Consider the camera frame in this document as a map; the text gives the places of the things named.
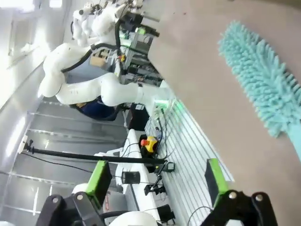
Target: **bolt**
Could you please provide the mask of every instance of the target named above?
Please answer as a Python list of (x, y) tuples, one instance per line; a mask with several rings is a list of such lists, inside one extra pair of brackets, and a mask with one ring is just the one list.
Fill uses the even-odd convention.
[(231, 192), (230, 194), (229, 194), (229, 198), (230, 199), (235, 199), (237, 197), (237, 194), (235, 193), (235, 192)]
[(76, 198), (77, 198), (78, 200), (82, 200), (84, 197), (83, 197), (81, 194), (79, 194)]
[(255, 197), (255, 199), (256, 199), (257, 201), (261, 202), (261, 201), (263, 200), (263, 196), (262, 196), (261, 194), (259, 194), (259, 195), (257, 195), (257, 196)]

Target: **workbench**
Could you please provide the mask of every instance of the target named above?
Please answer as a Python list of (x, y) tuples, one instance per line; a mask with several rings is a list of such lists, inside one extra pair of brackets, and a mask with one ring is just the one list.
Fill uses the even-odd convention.
[[(300, 82), (300, 1), (165, 0), (165, 3), (158, 25), (160, 37), (150, 48), (150, 61), (220, 155), (234, 177), (235, 189), (247, 195), (266, 192), (280, 226), (300, 224), (301, 164), (295, 149), (286, 135), (269, 136), (231, 69), (219, 56), (217, 44), (227, 25), (239, 20), (271, 44)], [(178, 149), (175, 156), (183, 164), (176, 167), (187, 171), (185, 168), (191, 165), (186, 158), (195, 148), (189, 149), (189, 144), (167, 142), (167, 145), (169, 149)], [(191, 183), (189, 177), (192, 175), (182, 174), (183, 183)], [(190, 187), (199, 189), (202, 195), (202, 186)], [(190, 199), (188, 194), (186, 202), (193, 202)], [(184, 223), (196, 207), (196, 204), (182, 206), (188, 208), (182, 216), (176, 210), (180, 222)], [(201, 218), (202, 212), (194, 222)]]

